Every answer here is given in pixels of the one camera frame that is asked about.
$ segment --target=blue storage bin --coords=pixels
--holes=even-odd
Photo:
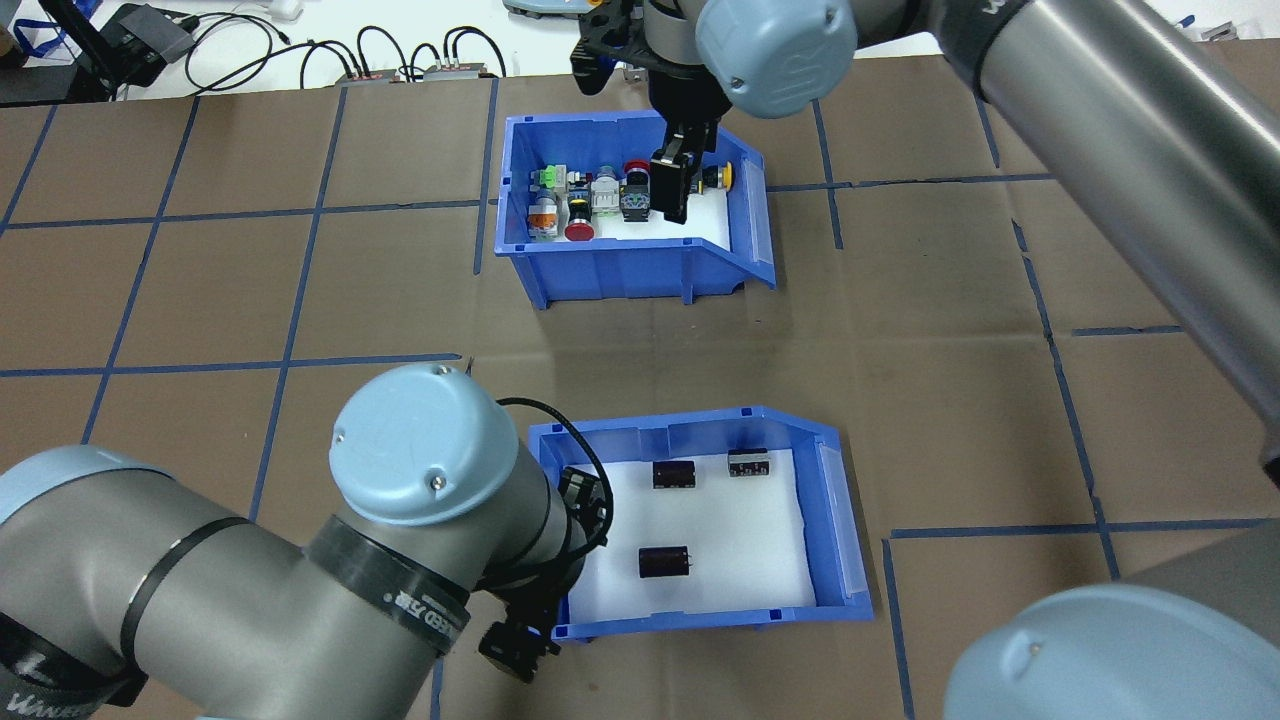
[[[874,618],[840,436],[833,428],[760,406],[593,420],[576,427],[602,462],[652,462],[719,455],[745,447],[790,450],[804,524],[804,562],[815,603],[812,607],[659,612],[645,618],[575,623],[572,602],[567,598],[561,605],[559,624],[553,633],[557,641],[585,642],[623,633]],[[561,470],[568,465],[589,466],[581,447],[559,424],[531,427],[529,448],[549,478],[559,478]],[[620,507],[617,511],[627,510]]]
[[[556,300],[728,295],[755,278],[777,288],[769,236],[764,159],[727,131],[704,164],[733,163],[728,192],[730,251],[701,237],[585,242],[531,241],[526,224],[529,173],[547,165],[594,172],[648,159],[666,133],[654,111],[507,118],[494,252],[509,258],[534,306]]]

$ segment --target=white foam insert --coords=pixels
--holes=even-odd
[[[564,227],[563,209],[561,228]],[[721,188],[709,188],[703,195],[689,196],[689,222],[680,225],[668,223],[662,213],[649,213],[648,223],[628,223],[617,215],[591,215],[595,237],[616,237],[618,240],[652,240],[671,237],[701,237],[724,250],[728,243],[728,193]],[[573,242],[564,236],[552,242]]]
[[[570,621],[814,606],[791,451],[754,478],[731,478],[726,455],[673,460],[694,461],[696,487],[653,489],[652,462],[604,464],[617,515],[568,593]],[[689,546],[689,575],[640,578],[640,548],[667,546]]]

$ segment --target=light blue joint cap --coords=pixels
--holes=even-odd
[[[430,525],[480,505],[516,465],[511,416],[448,365],[378,375],[338,415],[329,469],[352,510],[375,523]]]
[[[858,27],[849,0],[710,0],[696,41],[733,105],[782,118],[840,85],[858,50]]]
[[[0,523],[51,489],[111,470],[150,470],[173,479],[159,468],[92,445],[55,447],[32,455],[0,475]]]
[[[946,720],[1276,717],[1280,650],[1221,612],[1112,583],[1055,594],[956,662]]]

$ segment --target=blue tape line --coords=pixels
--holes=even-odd
[[[1080,536],[1096,533],[1098,528],[1088,523],[1062,525],[986,525],[977,528],[901,528],[890,533],[892,539],[937,538],[1007,538],[1029,536]]]
[[[58,113],[58,105],[49,108],[49,114],[45,115],[45,124],[40,128],[40,135],[36,136],[36,145],[31,149],[31,156],[27,158],[27,165],[22,169],[22,176],[18,177],[18,184],[13,188],[13,197],[9,199],[9,206],[5,208],[4,218],[0,218],[0,233],[5,231],[9,225],[9,220],[13,219],[14,210],[18,209],[18,199],[22,197],[22,191],[27,187],[27,181],[31,178],[31,170],[36,167],[36,159],[40,158],[40,149],[45,146],[45,138],[49,137],[49,128],[54,124],[54,115]]]
[[[431,720],[440,720],[440,696],[444,694],[444,659],[435,661],[431,674]]]
[[[383,202],[380,205],[339,205],[338,208],[325,208],[324,214],[342,213],[381,213],[385,210],[434,210],[438,208],[476,208],[479,200],[431,200],[425,202]]]
[[[84,423],[84,433],[81,436],[81,445],[87,445],[93,437],[93,425],[97,424],[97,414],[102,409],[102,397],[106,396],[106,384],[111,380],[111,372],[115,360],[120,355],[120,345],[124,343],[124,333],[129,328],[129,318],[133,316],[133,306],[138,301],[138,290],[142,287],[142,277],[146,275],[147,264],[151,261],[151,251],[156,245],[156,236],[160,234],[160,219],[169,206],[169,196],[173,193],[174,182],[178,179],[178,168],[182,167],[182,158],[187,152],[187,143],[191,141],[191,129],[196,127],[196,113],[200,111],[200,97],[191,100],[191,113],[187,114],[187,127],[182,131],[182,140],[178,142],[178,152],[173,158],[173,167],[169,168],[169,179],[165,181],[164,192],[160,195],[160,205],[156,208],[155,219],[151,223],[151,232],[147,233],[147,243],[142,249],[142,260],[138,263],[138,272],[133,274],[133,286],[129,288],[129,299],[124,302],[124,313],[120,315],[120,325],[115,331],[115,340],[111,341],[111,352],[106,356],[106,366],[102,368],[102,379],[97,383],[97,393],[93,396],[93,405],[88,411],[88,420]]]
[[[1018,238],[1018,249],[1023,252],[1030,252],[1030,246],[1027,245],[1027,233],[1023,232],[1023,225],[1018,224],[1018,220],[1011,220],[1014,223],[1014,237]]]
[[[333,368],[338,365],[398,365],[403,363],[452,363],[462,360],[457,352],[429,352],[422,355],[362,355],[352,357],[311,357],[291,360],[291,368]]]
[[[232,370],[275,370],[279,360],[250,363],[201,363],[193,365],[134,365],[111,368],[113,375],[172,375],[177,373],[225,373]]]
[[[1048,343],[1048,351],[1053,359],[1053,375],[1057,379],[1057,392],[1062,398],[1062,407],[1066,410],[1066,421],[1071,428],[1071,442],[1075,445],[1075,457],[1080,464],[1080,474],[1084,475],[1084,487],[1089,493],[1093,519],[1097,523],[1098,538],[1102,543],[1102,556],[1107,562],[1107,571],[1111,574],[1111,579],[1119,579],[1120,566],[1116,561],[1115,547],[1111,543],[1111,532],[1107,528],[1107,518],[1102,510],[1102,501],[1096,495],[1093,462],[1089,460],[1089,451],[1084,446],[1084,430],[1080,427],[1080,416],[1076,413],[1075,400],[1071,396],[1071,386],[1066,380],[1062,352],[1059,350],[1057,340],[1053,337],[1053,327],[1048,319],[1048,306],[1044,304],[1044,292],[1041,290],[1039,278],[1036,275],[1036,264],[1027,251],[1027,247],[1029,247],[1027,236],[1021,225],[1016,222],[1014,222],[1014,234],[1018,237],[1018,246],[1023,251],[1023,266],[1027,270],[1027,282],[1032,287],[1032,295],[1036,296],[1036,310],[1039,313],[1044,342]]]
[[[289,332],[284,338],[284,356],[280,360],[280,374],[275,380],[275,396],[271,398],[271,415],[266,423],[266,438],[262,441],[262,457],[257,464],[257,479],[253,482],[253,498],[248,506],[248,519],[257,520],[262,505],[262,488],[266,486],[266,469],[271,462],[271,448],[275,446],[275,429],[280,420],[280,405],[284,402],[284,386],[289,379],[289,361],[293,359],[293,343],[298,337],[298,320],[302,318],[302,300],[307,293],[307,279],[311,274],[311,258],[315,254],[316,236],[320,232],[320,218],[324,210],[324,197],[329,190],[329,176],[333,173],[333,156],[338,151],[338,133],[342,131],[342,115],[347,108],[347,88],[338,92],[338,109],[333,118],[333,132],[329,135],[329,150],[324,159],[324,174],[320,176],[320,190],[311,213],[311,229],[307,233],[307,247],[302,254],[302,270],[298,273],[298,287],[293,293],[293,313],[289,315]]]
[[[454,363],[457,352],[425,352],[417,355],[353,355],[348,357],[311,357],[289,361],[291,368],[337,368],[344,365],[394,365],[403,363]],[[282,360],[250,360],[243,363],[204,363],[192,365],[124,365],[111,368],[113,375],[165,375],[182,373],[229,373],[237,370],[278,370]],[[106,368],[17,368],[0,370],[0,378],[59,378],[101,375]]]
[[[808,182],[800,184],[771,184],[765,192],[806,192],[810,190],[849,190],[854,187],[851,182]]]
[[[1111,527],[1107,524],[1107,514],[1102,511],[1102,498],[1092,496],[1093,519],[1098,524],[1098,541],[1102,543],[1102,557],[1107,561],[1107,574],[1112,580],[1120,579],[1120,562],[1116,560],[1116,548],[1111,543]]]
[[[86,228],[101,225],[148,225],[156,222],[152,218],[102,218],[93,220],[40,220],[33,223],[13,223],[9,229],[35,231],[44,228]]]
[[[822,174],[827,186],[827,210],[831,213],[831,237],[836,241],[836,250],[845,249],[845,232],[840,227],[840,204],[836,202],[835,177],[831,169],[831,147],[827,143],[827,124],[822,119],[822,104],[813,101],[813,122],[818,129],[818,150],[822,152]],[[840,187],[852,187],[851,183],[841,183]]]
[[[996,135],[991,131],[991,115],[987,114],[987,102],[977,92],[973,101],[978,104],[978,119],[982,120],[982,133],[987,136],[987,149],[991,150],[991,161],[1000,169],[1000,147],[996,145]]]
[[[852,183],[850,187],[852,187],[854,190],[859,190],[864,187],[884,187],[891,184],[946,184],[946,183],[983,184],[992,182],[1041,182],[1051,179],[1053,179],[1053,176],[1050,173],[1024,173],[1018,176],[959,176],[948,178],[861,181]]]
[[[1108,337],[1126,334],[1174,334],[1183,332],[1180,325],[1152,325],[1149,328],[1116,327],[1116,328],[1078,328],[1071,331],[1071,337]]]
[[[0,378],[63,378],[70,375],[101,375],[102,368],[32,368],[0,370]]]
[[[489,164],[493,161],[493,126],[498,118],[498,81],[489,81],[489,119],[484,131],[484,168],[480,169],[480,197],[489,197]],[[484,229],[489,222],[489,204],[480,204],[480,213],[476,218],[476,254],[471,264],[471,273],[479,275],[484,263]]]
[[[911,671],[906,665],[906,639],[902,634],[902,611],[897,605],[897,578],[893,575],[893,550],[887,539],[881,541],[884,553],[884,589],[888,592],[888,618],[893,628],[893,652],[897,656],[897,684],[902,692],[902,717],[915,720],[915,701],[911,698]]]
[[[827,123],[822,119],[822,104],[813,101],[813,122],[818,131],[818,151],[822,154],[822,177],[828,182],[835,182],[831,169],[831,146],[827,143]]]
[[[1221,520],[1146,520],[1112,523],[1112,533],[1164,533],[1170,530],[1243,530],[1270,523],[1275,518],[1231,518]]]
[[[294,208],[292,210],[243,210],[239,213],[193,213],[188,215],[172,215],[165,218],[166,223],[198,223],[202,220],[241,220],[246,218],[283,218],[291,215],[310,215],[315,213],[311,208]]]

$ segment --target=wire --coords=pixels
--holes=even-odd
[[[525,407],[532,407],[535,410],[540,410],[550,415],[552,418],[556,419],[557,423],[564,425],[564,430],[568,432],[570,437],[572,437],[577,442],[577,445],[582,448],[582,452],[586,454],[588,460],[591,461],[591,466],[595,469],[595,473],[600,478],[600,488],[604,492],[605,515],[600,520],[600,525],[595,529],[594,533],[591,533],[591,537],[588,538],[581,546],[570,550],[568,546],[572,537],[572,524],[566,521],[564,542],[561,544],[561,551],[556,557],[525,568],[516,568],[506,571],[494,573],[492,575],[486,575],[476,585],[476,589],[490,589],[502,585],[508,585],[517,580],[536,578],[552,570],[563,571],[563,569],[568,568],[573,562],[581,560],[582,557],[586,557],[586,553],[591,552],[596,547],[603,546],[604,542],[608,539],[609,528],[613,527],[613,486],[609,484],[609,475],[604,471],[604,464],[600,462],[599,456],[596,456],[595,451],[591,450],[591,445],[588,443],[582,433],[573,427],[573,423],[571,423],[568,418],[561,414],[559,410],[556,410],[550,405],[547,405],[545,402],[541,402],[539,400],[530,400],[527,397],[504,397],[498,401],[498,405],[502,406],[524,405]]]
[[[266,68],[266,59],[269,56],[271,56],[271,53],[275,51],[275,38],[279,38],[285,45],[289,44],[289,36],[288,35],[284,35],[284,32],[280,28],[275,27],[275,24],[273,24],[270,20],[265,20],[265,19],[259,18],[256,15],[246,15],[243,13],[223,13],[223,12],[218,12],[218,13],[202,13],[202,14],[195,15],[195,18],[197,20],[200,20],[201,23],[204,23],[204,20],[210,19],[210,18],[218,18],[214,23],[211,23],[207,29],[205,29],[205,32],[200,33],[200,36],[195,38],[195,45],[192,45],[191,50],[187,53],[186,59],[183,60],[183,73],[187,76],[187,82],[189,82],[193,87],[196,87],[196,94],[200,94],[200,92],[223,92],[223,91],[227,91],[227,90],[234,90],[237,87],[243,86],[244,83],[247,83],[247,82],[252,81],[255,77],[257,77],[262,72],[262,69]],[[265,36],[266,36],[266,55],[262,59],[260,59],[260,60],[255,60],[253,63],[250,63],[250,64],[242,67],[236,73],[233,73],[230,76],[227,76],[225,78],[220,78],[220,79],[218,79],[215,82],[211,82],[209,85],[201,85],[201,83],[196,82],[196,78],[191,74],[191,60],[192,60],[192,58],[196,56],[196,50],[219,27],[224,27],[224,26],[227,26],[229,23],[234,23],[234,22],[246,22],[246,23],[250,23],[250,24],[252,24],[253,27],[261,29],[265,33]],[[244,70],[250,70],[250,69],[252,69],[251,73],[248,73],[247,76],[239,78],[238,81],[233,82],[232,85],[225,85],[225,86],[221,85],[223,82],[233,78],[236,74],[242,73]]]
[[[311,55],[316,50],[328,50],[334,55],[337,55],[338,61],[342,63],[342,72],[347,77],[347,79],[356,77],[355,74],[352,74],[351,65],[347,64],[347,59],[342,56],[342,53],[330,47],[332,45],[342,45],[342,44],[338,42],[337,40],[321,40],[320,42],[312,44],[311,47],[307,50],[307,54],[302,56],[302,67],[298,68],[298,90],[307,88],[307,60],[311,59]]]
[[[399,67],[401,68],[408,67],[408,61],[404,59],[404,50],[399,46],[399,42],[397,42],[394,37],[392,37],[392,33],[387,32],[385,28],[378,26],[365,26],[360,28],[360,32],[356,33],[356,54],[360,55],[360,68],[364,70],[366,76],[370,73],[369,60],[365,58],[365,49],[362,47],[361,41],[364,40],[365,33],[369,31],[380,32],[387,37],[387,40],[390,40],[392,46],[396,47],[396,54],[399,55],[401,59]]]
[[[289,45],[288,47],[282,47],[280,50],[275,50],[275,51],[268,53],[266,55],[262,55],[257,60],[253,60],[251,63],[246,63],[244,65],[241,65],[239,68],[237,68],[237,69],[227,73],[225,76],[218,78],[216,81],[214,81],[214,82],[211,82],[211,83],[209,83],[206,86],[200,86],[198,90],[196,90],[195,92],[192,92],[187,97],[195,97],[195,96],[197,96],[197,95],[200,95],[202,92],[218,92],[218,91],[223,91],[223,90],[230,90],[232,87],[238,87],[238,86],[243,85],[243,82],[239,82],[239,83],[232,85],[232,86],[227,86],[227,87],[218,87],[218,86],[221,85],[221,83],[224,83],[224,82],[227,82],[228,79],[238,76],[239,73],[243,73],[244,70],[252,68],[253,65],[265,65],[268,63],[268,60],[273,60],[275,58],[279,58],[280,55],[284,55],[287,53],[292,53],[294,50],[301,50],[303,47],[325,47],[326,50],[329,50],[329,51],[332,51],[334,54],[339,54],[333,47],[329,47],[328,44],[314,42],[314,41],[310,41],[310,40],[306,41],[306,42],[300,42],[298,45]]]
[[[440,65],[440,51],[436,50],[435,46],[431,45],[430,42],[421,42],[421,44],[419,44],[419,46],[415,47],[413,53],[411,53],[410,56],[408,56],[408,73],[404,77],[408,78],[410,82],[415,82],[417,79],[413,76],[413,70],[415,69],[422,70],[422,68],[417,67],[417,54],[421,53],[424,49],[425,50],[430,50],[431,55],[435,58],[435,64]],[[426,70],[422,70],[422,74],[425,76]]]
[[[484,38],[485,42],[489,44],[489,47],[493,49],[493,54],[498,58],[498,68],[502,70],[502,77],[507,77],[507,60],[502,56],[502,50],[498,49],[498,44],[494,42],[494,40],[489,37],[489,35],[485,33],[485,31],[475,26],[460,26],[451,29],[449,32],[452,33],[454,31],[458,31],[458,33],[453,36],[453,46],[451,47],[454,61],[458,61],[458,41],[468,35],[479,35],[480,37]]]

